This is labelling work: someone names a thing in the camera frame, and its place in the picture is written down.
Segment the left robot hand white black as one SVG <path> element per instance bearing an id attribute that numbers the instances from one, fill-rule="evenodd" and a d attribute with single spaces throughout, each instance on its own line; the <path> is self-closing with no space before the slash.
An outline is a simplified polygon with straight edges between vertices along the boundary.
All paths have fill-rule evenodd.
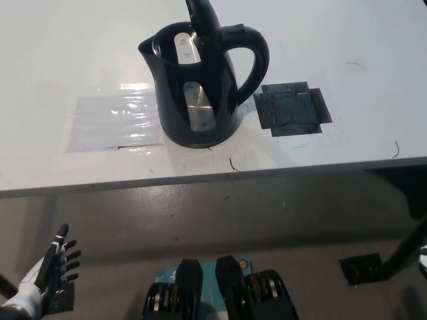
<path id="1" fill-rule="evenodd" d="M 68 232 L 69 225 L 62 224 L 43 257 L 34 282 L 42 295 L 52 295 L 79 277 L 74 269 L 80 266 L 81 250 L 72 251 L 77 241 L 67 240 Z"/>

